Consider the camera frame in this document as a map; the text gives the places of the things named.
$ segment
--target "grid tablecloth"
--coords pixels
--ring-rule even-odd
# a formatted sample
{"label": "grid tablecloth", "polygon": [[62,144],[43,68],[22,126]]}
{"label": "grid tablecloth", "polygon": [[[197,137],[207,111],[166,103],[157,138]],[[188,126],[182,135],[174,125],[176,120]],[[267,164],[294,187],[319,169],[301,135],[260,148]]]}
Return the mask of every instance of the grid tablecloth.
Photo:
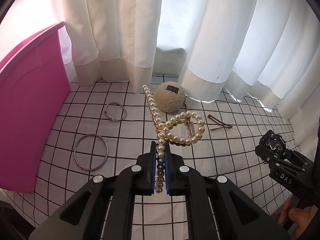
{"label": "grid tablecloth", "polygon": [[[174,75],[153,74],[151,90],[167,81],[177,81]],[[107,103],[116,101],[125,105],[127,117],[111,122],[104,114]],[[202,115],[205,133],[190,147],[171,145],[171,152],[182,155],[185,164],[196,168],[204,176],[225,175],[253,199],[265,212],[273,213],[291,194],[269,176],[268,165],[254,153],[261,135],[272,129],[280,133],[287,148],[300,150],[295,145],[293,130],[278,110],[268,110],[261,103],[245,96],[237,102],[223,90],[211,103],[186,100],[187,108],[167,114],[160,111],[161,119],[168,120],[182,111],[192,110]],[[207,118],[208,114],[232,124],[231,129],[219,129]],[[108,106],[108,115],[119,119],[120,106]],[[187,137],[185,126],[172,132]],[[97,133],[108,143],[106,163],[98,170],[87,172],[75,162],[71,150],[84,134]],[[107,83],[103,80],[89,87],[80,87],[75,80],[63,103],[46,141],[33,194],[4,190],[13,207],[32,225],[39,226],[60,205],[70,198],[93,176],[117,175],[136,163],[137,156],[149,152],[156,140],[155,128],[143,93],[134,93],[129,82]],[[77,159],[85,167],[96,167],[105,155],[105,146],[94,137],[82,140],[77,148]],[[164,191],[153,196],[135,199],[132,239],[188,239],[185,199],[170,197]]]}

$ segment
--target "gold spring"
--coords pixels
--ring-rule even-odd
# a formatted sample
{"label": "gold spring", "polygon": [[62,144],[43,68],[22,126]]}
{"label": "gold spring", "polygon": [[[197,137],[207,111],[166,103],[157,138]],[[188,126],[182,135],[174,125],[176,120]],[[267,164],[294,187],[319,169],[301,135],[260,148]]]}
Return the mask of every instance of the gold spring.
{"label": "gold spring", "polygon": [[196,135],[195,126],[193,125],[193,122],[190,119],[188,120],[188,130],[190,138]]}

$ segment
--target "beige pom-pom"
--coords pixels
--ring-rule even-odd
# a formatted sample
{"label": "beige pom-pom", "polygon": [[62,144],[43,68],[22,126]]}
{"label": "beige pom-pom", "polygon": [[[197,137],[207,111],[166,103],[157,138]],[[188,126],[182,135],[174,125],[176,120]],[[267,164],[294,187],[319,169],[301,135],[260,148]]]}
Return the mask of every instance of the beige pom-pom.
{"label": "beige pom-pom", "polygon": [[158,109],[171,113],[178,110],[185,101],[186,95],[181,85],[169,81],[159,85],[153,96]]}

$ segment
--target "fabric tag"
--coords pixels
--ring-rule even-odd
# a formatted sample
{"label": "fabric tag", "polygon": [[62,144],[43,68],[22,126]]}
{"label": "fabric tag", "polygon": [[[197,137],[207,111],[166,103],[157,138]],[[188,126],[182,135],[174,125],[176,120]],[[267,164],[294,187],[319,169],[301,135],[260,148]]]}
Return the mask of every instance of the fabric tag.
{"label": "fabric tag", "polygon": [[175,92],[175,93],[177,94],[178,91],[179,91],[179,88],[176,88],[176,87],[173,87],[173,86],[168,85],[165,90],[169,90],[169,91]]}

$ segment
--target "pink plastic container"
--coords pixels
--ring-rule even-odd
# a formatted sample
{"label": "pink plastic container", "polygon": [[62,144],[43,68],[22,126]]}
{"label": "pink plastic container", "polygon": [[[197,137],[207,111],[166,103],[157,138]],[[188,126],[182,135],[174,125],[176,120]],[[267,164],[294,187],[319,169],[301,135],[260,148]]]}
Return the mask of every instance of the pink plastic container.
{"label": "pink plastic container", "polygon": [[54,119],[70,91],[58,30],[35,33],[0,62],[0,188],[34,191]]}

